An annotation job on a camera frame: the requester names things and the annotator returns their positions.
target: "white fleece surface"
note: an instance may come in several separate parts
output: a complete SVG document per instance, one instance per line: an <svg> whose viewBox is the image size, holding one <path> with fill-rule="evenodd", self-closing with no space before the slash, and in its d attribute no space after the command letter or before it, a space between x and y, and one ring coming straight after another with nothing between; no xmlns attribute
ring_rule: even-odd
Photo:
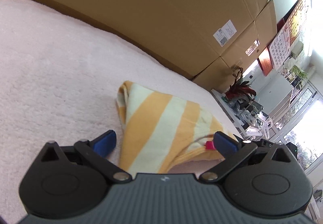
<svg viewBox="0 0 323 224"><path fill-rule="evenodd" d="M72 145L113 129L109 159L118 163L123 133L115 100L125 80L197 102L238 134L206 90L118 36L31 0L0 0L0 57L0 215L8 223L26 214L19 183L48 140Z"/></svg>

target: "yellow and white striped cloth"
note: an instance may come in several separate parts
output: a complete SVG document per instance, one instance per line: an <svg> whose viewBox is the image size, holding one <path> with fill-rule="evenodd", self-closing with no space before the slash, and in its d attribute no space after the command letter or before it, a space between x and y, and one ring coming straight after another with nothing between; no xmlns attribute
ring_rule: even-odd
<svg viewBox="0 0 323 224"><path fill-rule="evenodd" d="M132 176L167 173L188 161L220 159L218 151L205 149L206 141L217 131L235 139L199 104L130 81L119 88L117 108L124 130L119 167Z"/></svg>

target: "cardboard box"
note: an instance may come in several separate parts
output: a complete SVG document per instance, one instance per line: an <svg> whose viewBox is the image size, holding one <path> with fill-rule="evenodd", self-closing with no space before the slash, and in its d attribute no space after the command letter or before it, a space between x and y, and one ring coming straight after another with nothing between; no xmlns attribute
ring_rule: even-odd
<svg viewBox="0 0 323 224"><path fill-rule="evenodd" d="M233 44L268 0L35 1L116 33L191 79Z"/></svg>
<svg viewBox="0 0 323 224"><path fill-rule="evenodd" d="M193 82L206 90L225 92L235 81L233 71L237 66L246 70L263 52L277 34L273 0L270 0L256 20L235 42Z"/></svg>

